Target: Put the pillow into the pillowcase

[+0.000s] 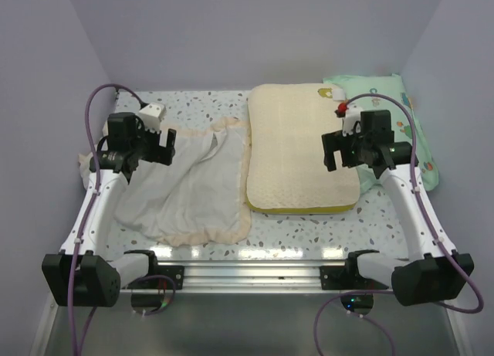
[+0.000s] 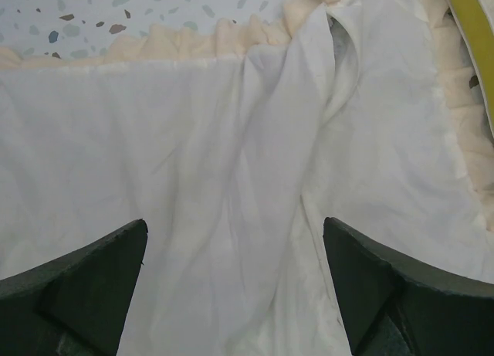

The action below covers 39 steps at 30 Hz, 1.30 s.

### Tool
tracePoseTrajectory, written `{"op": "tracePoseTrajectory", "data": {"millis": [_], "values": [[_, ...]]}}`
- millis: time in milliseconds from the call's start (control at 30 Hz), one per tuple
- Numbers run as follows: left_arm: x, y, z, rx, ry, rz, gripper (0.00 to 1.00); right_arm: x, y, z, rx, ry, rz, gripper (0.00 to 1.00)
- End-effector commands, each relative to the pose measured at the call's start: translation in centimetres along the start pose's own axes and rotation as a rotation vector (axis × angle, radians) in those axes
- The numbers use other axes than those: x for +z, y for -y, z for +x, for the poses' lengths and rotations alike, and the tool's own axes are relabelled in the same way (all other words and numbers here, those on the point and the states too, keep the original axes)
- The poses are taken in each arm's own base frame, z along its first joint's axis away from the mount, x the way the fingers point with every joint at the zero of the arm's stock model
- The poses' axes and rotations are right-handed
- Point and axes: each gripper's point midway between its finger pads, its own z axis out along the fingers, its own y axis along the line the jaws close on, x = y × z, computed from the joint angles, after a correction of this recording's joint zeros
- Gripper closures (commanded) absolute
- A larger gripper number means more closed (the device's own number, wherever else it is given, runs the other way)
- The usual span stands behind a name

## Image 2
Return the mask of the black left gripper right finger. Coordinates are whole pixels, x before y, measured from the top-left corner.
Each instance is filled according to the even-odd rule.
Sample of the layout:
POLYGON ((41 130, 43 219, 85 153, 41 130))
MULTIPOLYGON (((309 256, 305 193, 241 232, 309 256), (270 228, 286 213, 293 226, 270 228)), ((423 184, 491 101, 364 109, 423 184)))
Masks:
POLYGON ((323 242, 353 355, 491 355, 493 285, 327 218, 323 242))

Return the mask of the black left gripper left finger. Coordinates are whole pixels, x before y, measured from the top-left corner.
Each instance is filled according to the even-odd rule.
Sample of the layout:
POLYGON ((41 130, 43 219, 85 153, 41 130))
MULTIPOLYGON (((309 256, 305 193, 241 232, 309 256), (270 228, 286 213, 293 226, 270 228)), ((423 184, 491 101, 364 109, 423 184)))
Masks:
POLYGON ((115 355, 147 246, 134 220, 1 281, 3 355, 115 355))

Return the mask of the cream yellow dotted pillow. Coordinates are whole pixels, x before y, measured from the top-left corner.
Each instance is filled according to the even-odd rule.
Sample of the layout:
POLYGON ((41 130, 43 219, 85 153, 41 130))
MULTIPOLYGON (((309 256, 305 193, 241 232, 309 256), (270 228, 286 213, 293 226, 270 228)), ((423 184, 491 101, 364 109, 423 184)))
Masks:
POLYGON ((479 79, 493 126, 493 0, 448 0, 479 79))

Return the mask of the white pillowcase with cream ruffle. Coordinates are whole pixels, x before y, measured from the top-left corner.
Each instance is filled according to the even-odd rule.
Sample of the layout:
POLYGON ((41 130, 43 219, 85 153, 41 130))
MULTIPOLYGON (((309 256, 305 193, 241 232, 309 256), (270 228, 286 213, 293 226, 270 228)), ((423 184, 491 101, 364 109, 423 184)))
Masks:
POLYGON ((327 218, 493 285, 448 0, 1 0, 1 281, 138 219, 115 355, 353 355, 327 218))

